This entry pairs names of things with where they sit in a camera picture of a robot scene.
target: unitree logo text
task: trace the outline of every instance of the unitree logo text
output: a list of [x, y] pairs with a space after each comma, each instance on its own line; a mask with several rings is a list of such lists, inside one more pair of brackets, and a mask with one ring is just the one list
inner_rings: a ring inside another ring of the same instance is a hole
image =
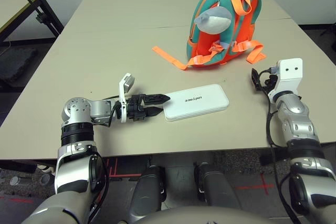
[[196, 100], [199, 100], [199, 99], [202, 99], [202, 97], [193, 97], [191, 99], [185, 99], [184, 101], [185, 102], [191, 102], [191, 101], [196, 101]]

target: backpack handle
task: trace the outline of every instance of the backpack handle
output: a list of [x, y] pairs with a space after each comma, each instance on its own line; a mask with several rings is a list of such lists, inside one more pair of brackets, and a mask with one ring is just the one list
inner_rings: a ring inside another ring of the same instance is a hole
[[248, 5], [248, 10], [245, 11], [243, 8], [243, 1], [242, 0], [231, 0], [232, 5], [233, 5], [233, 9], [235, 10], [236, 14], [238, 14], [239, 16], [245, 16], [247, 14], [249, 14], [252, 10], [251, 7], [251, 0], [245, 0], [246, 4]]

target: plush toy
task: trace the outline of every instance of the plush toy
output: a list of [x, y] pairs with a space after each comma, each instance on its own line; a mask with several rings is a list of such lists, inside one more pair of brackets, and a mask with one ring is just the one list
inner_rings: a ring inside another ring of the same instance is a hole
[[202, 12], [195, 20], [199, 30], [207, 34], [220, 34], [231, 24], [232, 15], [222, 6], [216, 6]]

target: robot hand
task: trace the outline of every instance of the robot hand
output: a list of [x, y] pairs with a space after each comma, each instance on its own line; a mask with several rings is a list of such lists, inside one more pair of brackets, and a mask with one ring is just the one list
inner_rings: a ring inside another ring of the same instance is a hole
[[163, 94], [138, 94], [125, 99], [124, 94], [133, 83], [134, 77], [127, 73], [119, 83], [119, 96], [100, 101], [77, 97], [65, 104], [55, 174], [56, 194], [23, 223], [82, 224], [90, 223], [97, 215], [109, 187], [109, 175], [93, 140], [93, 126], [110, 126], [116, 119], [125, 122], [127, 118], [138, 121], [155, 116], [162, 109], [148, 105], [170, 99]]
[[[271, 75], [263, 87], [260, 76], [265, 72]], [[264, 92], [269, 102], [278, 109], [290, 156], [289, 190], [292, 208], [306, 216], [311, 223], [335, 224], [336, 175], [330, 162], [325, 159], [316, 130], [309, 119], [309, 109], [298, 96], [302, 59], [281, 60], [276, 67], [260, 74], [252, 69], [251, 77], [256, 90]]]

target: white power bank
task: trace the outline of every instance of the white power bank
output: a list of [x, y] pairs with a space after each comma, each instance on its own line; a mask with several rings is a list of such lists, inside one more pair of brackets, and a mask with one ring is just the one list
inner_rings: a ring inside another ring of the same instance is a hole
[[229, 100], [219, 84], [181, 90], [166, 95], [170, 97], [170, 100], [163, 104], [167, 121], [224, 110], [229, 105]]

